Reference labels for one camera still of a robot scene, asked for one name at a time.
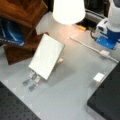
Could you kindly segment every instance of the shelf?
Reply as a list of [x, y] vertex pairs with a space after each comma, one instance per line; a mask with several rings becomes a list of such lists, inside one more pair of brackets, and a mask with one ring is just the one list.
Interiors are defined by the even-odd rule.
[[43, 0], [0, 0], [0, 16], [34, 28], [47, 11]]
[[8, 64], [12, 65], [12, 64], [20, 62], [22, 60], [31, 58], [34, 55], [34, 53], [41, 41], [42, 36], [43, 36], [43, 34], [36, 35], [36, 32], [34, 31], [33, 34], [30, 36], [30, 39], [28, 39], [25, 42], [24, 46], [22, 46], [22, 47], [11, 46], [11, 45], [5, 46], [4, 50], [5, 50]]

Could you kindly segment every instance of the table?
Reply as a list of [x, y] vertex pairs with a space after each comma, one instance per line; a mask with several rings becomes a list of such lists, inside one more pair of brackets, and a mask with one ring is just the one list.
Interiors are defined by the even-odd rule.
[[[42, 120], [104, 120], [87, 106], [87, 100], [99, 86], [93, 77], [98, 72], [108, 75], [116, 63], [61, 34], [64, 26], [54, 21], [52, 13], [45, 15], [42, 20], [44, 27], [41, 32], [48, 31], [51, 37], [65, 44], [61, 54], [63, 63], [48, 81], [42, 81], [36, 90], [30, 92], [28, 87], [32, 83], [24, 87], [22, 82], [28, 77], [31, 59], [9, 66], [1, 47], [1, 82]], [[90, 38], [89, 31], [76, 32], [74, 36], [94, 48], [105, 49]], [[111, 55], [120, 60], [119, 50], [112, 51]]]

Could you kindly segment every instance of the small white object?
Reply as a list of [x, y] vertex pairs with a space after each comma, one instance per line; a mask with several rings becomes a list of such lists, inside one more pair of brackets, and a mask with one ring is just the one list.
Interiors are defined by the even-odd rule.
[[97, 82], [102, 82], [102, 80], [104, 79], [105, 75], [102, 73], [98, 73], [93, 79]]
[[110, 52], [109, 51], [106, 51], [106, 50], [102, 50], [100, 52], [100, 55], [102, 55], [103, 57], [106, 57], [106, 58], [109, 58], [110, 57]]
[[63, 43], [60, 43], [52, 37], [44, 34], [29, 68], [47, 80], [57, 63], [63, 48]]

